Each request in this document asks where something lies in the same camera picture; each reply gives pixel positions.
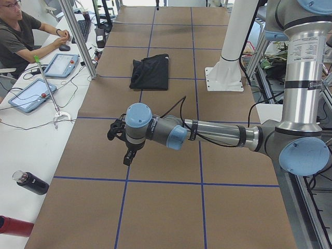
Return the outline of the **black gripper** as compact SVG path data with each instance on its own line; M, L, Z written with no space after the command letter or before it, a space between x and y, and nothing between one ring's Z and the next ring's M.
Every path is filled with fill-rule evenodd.
M134 140L130 141L126 139L126 146L128 148L127 153L123 158L124 165L131 165L133 159L135 158L136 152L142 149L145 145L145 140Z

